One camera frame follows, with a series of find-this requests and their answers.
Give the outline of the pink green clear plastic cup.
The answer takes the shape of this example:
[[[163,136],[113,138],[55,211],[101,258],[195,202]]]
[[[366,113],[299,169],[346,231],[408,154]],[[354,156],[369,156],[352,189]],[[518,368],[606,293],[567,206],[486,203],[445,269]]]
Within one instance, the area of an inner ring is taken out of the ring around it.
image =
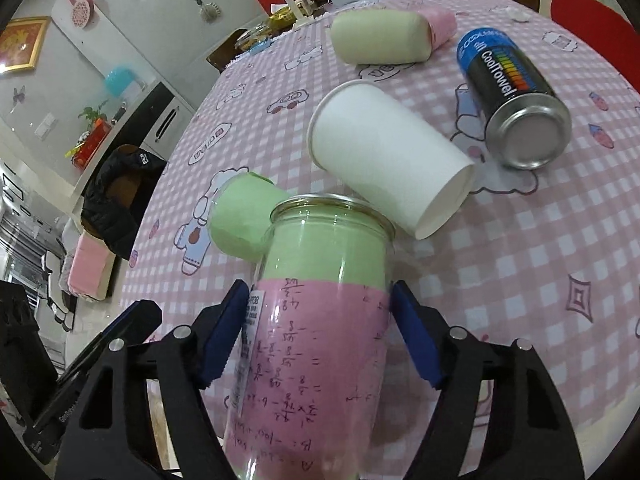
[[[291,197],[270,223],[224,454],[240,479],[355,479],[383,381],[395,231],[336,194]]]

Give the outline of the small green cup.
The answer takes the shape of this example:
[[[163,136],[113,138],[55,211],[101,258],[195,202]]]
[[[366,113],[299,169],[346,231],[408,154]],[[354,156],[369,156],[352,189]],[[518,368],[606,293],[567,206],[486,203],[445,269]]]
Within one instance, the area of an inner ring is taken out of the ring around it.
[[[245,167],[218,171],[212,185],[207,218],[210,239],[228,256],[258,262],[271,211],[291,194]]]

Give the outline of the white paper cup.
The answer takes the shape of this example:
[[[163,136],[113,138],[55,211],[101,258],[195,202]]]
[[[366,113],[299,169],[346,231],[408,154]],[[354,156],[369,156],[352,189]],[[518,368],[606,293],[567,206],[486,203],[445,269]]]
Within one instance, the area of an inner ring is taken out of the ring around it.
[[[341,180],[417,240],[438,231],[474,183],[474,162],[376,84],[330,91],[307,130],[316,166]]]

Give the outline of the pink checkered tablecloth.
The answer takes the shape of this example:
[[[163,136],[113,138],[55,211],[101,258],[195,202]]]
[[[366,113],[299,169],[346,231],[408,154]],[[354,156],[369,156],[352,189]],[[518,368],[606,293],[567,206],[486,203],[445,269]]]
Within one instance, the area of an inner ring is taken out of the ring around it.
[[[639,405],[639,95],[585,41],[539,15],[510,18],[506,0],[381,0],[384,8],[454,11],[462,32],[506,32],[570,110],[573,133],[550,165],[509,170],[486,150],[456,47],[425,63],[353,66],[334,54],[330,20],[233,64],[183,133],[160,178],[131,256],[122,296],[154,299],[163,330],[190,322],[248,272],[207,236],[196,214],[221,171],[246,167],[292,192],[341,192],[314,166],[306,130],[339,84],[366,80],[423,117],[476,163],[459,212],[437,231],[426,184],[390,165],[386,211],[399,226],[398,269],[415,292],[493,341],[532,336],[559,388],[586,473],[612,476]]]

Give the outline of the black jacket on chair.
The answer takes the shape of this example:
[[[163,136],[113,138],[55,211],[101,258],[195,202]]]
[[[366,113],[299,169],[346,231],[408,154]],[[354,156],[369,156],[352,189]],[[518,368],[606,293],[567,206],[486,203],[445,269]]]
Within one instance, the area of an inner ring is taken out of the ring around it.
[[[166,162],[157,155],[126,144],[108,155],[88,183],[81,224],[117,257],[129,260],[165,167]]]

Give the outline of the red tray with fruit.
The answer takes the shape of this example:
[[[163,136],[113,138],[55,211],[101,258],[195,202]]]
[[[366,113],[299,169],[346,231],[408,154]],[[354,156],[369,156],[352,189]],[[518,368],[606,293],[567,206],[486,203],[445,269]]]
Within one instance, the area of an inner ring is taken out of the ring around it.
[[[79,170],[84,170],[94,153],[101,146],[107,135],[110,133],[112,124],[102,118],[97,119],[90,131],[85,132],[78,143],[65,153],[72,164]]]

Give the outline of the white black sideboard cabinet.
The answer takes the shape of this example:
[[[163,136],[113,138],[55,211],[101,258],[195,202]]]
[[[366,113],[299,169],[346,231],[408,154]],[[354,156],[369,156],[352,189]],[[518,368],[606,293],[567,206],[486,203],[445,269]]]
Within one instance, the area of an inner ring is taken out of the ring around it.
[[[154,81],[131,105],[93,153],[81,173],[70,209],[78,200],[107,156],[125,144],[143,148],[167,160],[194,116],[194,109],[163,79]]]

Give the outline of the green potted plant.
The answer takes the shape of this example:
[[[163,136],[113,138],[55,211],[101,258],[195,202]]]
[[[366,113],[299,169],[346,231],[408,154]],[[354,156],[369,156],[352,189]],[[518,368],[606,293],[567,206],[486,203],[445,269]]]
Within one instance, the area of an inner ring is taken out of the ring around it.
[[[96,107],[86,106],[78,114],[78,118],[85,123],[84,131],[91,131],[98,122],[109,122],[107,114],[104,113],[103,107],[108,103],[107,100],[102,101]]]

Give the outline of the blue black spray can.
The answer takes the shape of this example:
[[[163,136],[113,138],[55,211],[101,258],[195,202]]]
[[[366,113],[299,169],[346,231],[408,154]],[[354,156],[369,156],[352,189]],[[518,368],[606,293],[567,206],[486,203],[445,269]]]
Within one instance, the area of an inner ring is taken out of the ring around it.
[[[572,138],[570,111],[505,32],[470,30],[458,42],[457,61],[486,119],[484,141],[494,159],[531,170],[563,154]]]

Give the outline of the blue white humidifier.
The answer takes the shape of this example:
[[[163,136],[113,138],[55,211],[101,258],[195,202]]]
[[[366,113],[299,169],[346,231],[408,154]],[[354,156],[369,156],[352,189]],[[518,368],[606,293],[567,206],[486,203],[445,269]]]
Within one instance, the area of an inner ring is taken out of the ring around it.
[[[146,82],[126,66],[116,66],[104,77],[104,86],[111,96],[131,105],[146,88]]]

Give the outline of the brown wooden chair left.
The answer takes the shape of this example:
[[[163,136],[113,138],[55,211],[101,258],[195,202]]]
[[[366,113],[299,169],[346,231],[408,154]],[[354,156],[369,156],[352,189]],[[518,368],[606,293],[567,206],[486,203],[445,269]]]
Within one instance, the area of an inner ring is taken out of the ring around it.
[[[229,63],[238,55],[239,50],[235,47],[235,44],[246,32],[246,28],[239,28],[232,32],[232,34],[206,58],[207,63],[213,66],[213,68],[216,68],[219,73],[222,73]]]

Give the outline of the gold framed red picture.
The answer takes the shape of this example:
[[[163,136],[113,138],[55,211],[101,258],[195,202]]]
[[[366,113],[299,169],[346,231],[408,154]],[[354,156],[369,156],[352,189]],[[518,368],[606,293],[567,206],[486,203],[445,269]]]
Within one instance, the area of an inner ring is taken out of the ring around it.
[[[1,34],[0,66],[2,74],[36,68],[50,21],[48,16],[14,18],[9,21]]]

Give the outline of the red fabric chair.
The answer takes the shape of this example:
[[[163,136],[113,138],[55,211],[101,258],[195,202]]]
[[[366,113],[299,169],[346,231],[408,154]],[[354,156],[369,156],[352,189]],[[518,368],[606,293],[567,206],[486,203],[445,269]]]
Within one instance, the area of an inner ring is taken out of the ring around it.
[[[550,15],[639,90],[639,34],[620,14],[598,0],[551,0]]]

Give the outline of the red white hanging fan ornament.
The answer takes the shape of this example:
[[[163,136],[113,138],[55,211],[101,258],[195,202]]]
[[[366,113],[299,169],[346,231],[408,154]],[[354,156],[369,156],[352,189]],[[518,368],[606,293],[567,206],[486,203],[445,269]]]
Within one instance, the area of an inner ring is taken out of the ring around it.
[[[93,0],[68,0],[72,5],[72,24],[77,27],[84,29],[86,28],[92,18],[94,13],[94,2]]]

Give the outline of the yellow snack box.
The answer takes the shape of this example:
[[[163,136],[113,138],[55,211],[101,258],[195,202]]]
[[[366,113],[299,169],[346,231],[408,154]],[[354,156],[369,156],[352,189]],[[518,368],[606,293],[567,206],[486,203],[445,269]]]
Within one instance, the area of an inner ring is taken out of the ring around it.
[[[277,10],[268,18],[267,24],[273,32],[282,32],[293,27],[297,21],[296,15],[289,6]]]

